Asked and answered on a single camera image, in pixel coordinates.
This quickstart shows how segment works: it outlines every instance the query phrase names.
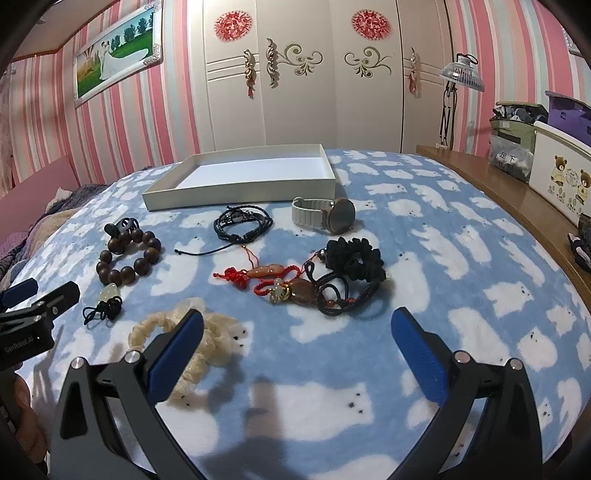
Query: wooden shelf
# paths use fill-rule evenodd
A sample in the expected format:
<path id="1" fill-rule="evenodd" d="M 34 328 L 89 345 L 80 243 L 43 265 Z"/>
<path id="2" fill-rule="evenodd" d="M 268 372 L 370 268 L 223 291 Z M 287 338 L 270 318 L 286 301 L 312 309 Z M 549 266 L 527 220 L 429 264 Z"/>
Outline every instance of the wooden shelf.
<path id="1" fill-rule="evenodd" d="M 566 235 L 578 235 L 570 220 L 525 183 L 490 165 L 486 158 L 420 145 L 417 154 L 452 169 L 503 207 L 561 266 L 591 310 L 591 275 L 575 263 L 570 251 Z"/>

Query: white cabinet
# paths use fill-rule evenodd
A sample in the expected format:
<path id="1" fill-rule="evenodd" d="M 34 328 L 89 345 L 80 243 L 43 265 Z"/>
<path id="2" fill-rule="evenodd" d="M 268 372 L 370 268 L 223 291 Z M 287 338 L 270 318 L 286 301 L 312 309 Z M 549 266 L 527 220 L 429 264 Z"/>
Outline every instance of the white cabinet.
<path id="1" fill-rule="evenodd" d="M 451 50 L 449 32 L 441 33 L 442 0 L 190 3 L 203 151 L 321 143 L 400 152 L 434 145 L 443 83 L 437 75 Z M 415 96 L 405 78 L 410 46 L 425 61 Z M 254 59 L 251 96 L 245 50 Z"/>

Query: ceiling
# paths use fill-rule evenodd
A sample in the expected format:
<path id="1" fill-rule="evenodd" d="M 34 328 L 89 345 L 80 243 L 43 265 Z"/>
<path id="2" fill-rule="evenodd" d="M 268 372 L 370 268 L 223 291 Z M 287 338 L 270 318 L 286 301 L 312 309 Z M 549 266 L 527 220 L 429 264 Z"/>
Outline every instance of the ceiling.
<path id="1" fill-rule="evenodd" d="M 113 0 L 63 0 L 51 7 L 22 42 L 15 58 L 58 50 L 80 27 L 113 3 Z"/>

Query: hand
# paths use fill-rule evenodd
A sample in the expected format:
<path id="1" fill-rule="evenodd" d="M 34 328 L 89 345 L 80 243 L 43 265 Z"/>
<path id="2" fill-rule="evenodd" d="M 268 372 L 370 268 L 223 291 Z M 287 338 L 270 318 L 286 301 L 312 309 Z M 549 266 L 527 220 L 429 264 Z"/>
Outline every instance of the hand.
<path id="1" fill-rule="evenodd" d="M 33 463 L 40 463 L 47 454 L 47 441 L 39 427 L 37 414 L 31 408 L 31 392 L 20 375 L 14 382 L 14 400 L 21 409 L 21 424 L 15 432 L 18 443 Z"/>

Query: metal screw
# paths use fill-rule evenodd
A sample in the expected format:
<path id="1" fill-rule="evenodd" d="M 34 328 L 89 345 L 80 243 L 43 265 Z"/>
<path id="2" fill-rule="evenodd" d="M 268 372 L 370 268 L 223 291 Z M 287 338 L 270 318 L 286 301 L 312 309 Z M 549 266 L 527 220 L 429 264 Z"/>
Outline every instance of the metal screw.
<path id="1" fill-rule="evenodd" d="M 464 350 L 457 351 L 453 357 L 456 359 L 456 362 L 459 364 L 466 364 L 468 363 L 472 357 L 469 353 L 465 352 Z"/>
<path id="2" fill-rule="evenodd" d="M 513 370 L 521 370 L 523 368 L 523 363 L 518 358 L 512 358 L 509 365 Z"/>
<path id="3" fill-rule="evenodd" d="M 77 356 L 74 360 L 72 360 L 70 365 L 72 366 L 72 368 L 78 370 L 79 368 L 82 368 L 82 365 L 84 365 L 84 363 L 85 360 L 81 356 Z"/>
<path id="4" fill-rule="evenodd" d="M 137 350 L 132 350 L 130 352 L 127 352 L 124 358 L 127 363 L 134 364 L 140 359 L 141 356 L 141 353 L 139 353 Z"/>

